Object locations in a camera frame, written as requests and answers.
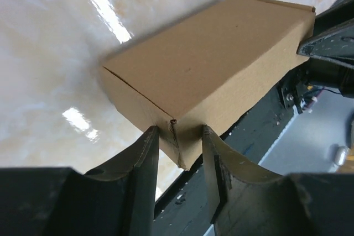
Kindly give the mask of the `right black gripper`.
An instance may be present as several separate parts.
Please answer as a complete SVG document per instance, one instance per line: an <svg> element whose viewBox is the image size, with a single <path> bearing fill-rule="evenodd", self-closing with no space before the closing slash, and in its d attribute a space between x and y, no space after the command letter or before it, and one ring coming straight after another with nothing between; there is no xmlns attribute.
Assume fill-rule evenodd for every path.
<svg viewBox="0 0 354 236"><path fill-rule="evenodd" d="M307 56L308 84L339 90L353 97L353 0L337 0L315 18L312 37L303 40L296 52Z"/></svg>

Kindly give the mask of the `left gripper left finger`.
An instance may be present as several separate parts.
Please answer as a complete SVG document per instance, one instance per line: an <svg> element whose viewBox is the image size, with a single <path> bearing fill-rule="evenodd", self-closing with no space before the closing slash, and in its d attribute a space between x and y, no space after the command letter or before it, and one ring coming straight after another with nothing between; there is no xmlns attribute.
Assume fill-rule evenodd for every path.
<svg viewBox="0 0 354 236"><path fill-rule="evenodd" d="M70 167L1 169L2 235L151 235L159 129L80 174Z"/></svg>

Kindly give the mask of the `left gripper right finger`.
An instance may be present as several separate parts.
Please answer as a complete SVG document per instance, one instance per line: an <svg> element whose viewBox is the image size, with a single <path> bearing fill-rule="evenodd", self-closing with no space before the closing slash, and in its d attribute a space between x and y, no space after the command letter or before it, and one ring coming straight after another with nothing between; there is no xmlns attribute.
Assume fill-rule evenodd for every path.
<svg viewBox="0 0 354 236"><path fill-rule="evenodd" d="M352 235L353 175L279 175L203 127L202 157L216 235Z"/></svg>

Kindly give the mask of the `brown cardboard box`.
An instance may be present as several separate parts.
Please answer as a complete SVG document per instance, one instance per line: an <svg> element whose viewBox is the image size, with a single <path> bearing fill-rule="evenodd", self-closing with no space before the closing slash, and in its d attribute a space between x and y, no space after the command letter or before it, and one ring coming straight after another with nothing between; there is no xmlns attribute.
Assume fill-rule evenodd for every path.
<svg viewBox="0 0 354 236"><path fill-rule="evenodd" d="M116 109L189 170L202 126L225 133L307 57L315 8L276 0L224 0L125 48L99 69Z"/></svg>

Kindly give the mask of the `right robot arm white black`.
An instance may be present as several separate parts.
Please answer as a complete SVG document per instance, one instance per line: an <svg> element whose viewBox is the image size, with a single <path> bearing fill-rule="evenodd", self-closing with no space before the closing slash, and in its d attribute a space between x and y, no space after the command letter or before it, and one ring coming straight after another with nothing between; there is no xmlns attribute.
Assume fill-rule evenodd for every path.
<svg viewBox="0 0 354 236"><path fill-rule="evenodd" d="M313 35L302 41L298 55L308 61L291 70L278 85L284 108L296 107L315 91L330 87L353 97L353 0L337 0L315 18Z"/></svg>

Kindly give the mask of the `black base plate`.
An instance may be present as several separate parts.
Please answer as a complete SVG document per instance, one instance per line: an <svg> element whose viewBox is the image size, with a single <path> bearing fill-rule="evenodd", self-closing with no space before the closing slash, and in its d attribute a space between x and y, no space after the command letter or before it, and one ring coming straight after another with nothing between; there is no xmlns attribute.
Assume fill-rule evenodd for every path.
<svg viewBox="0 0 354 236"><path fill-rule="evenodd" d="M202 155L155 205L153 235L309 235L293 179L259 165L293 117L273 87L218 137L203 129Z"/></svg>

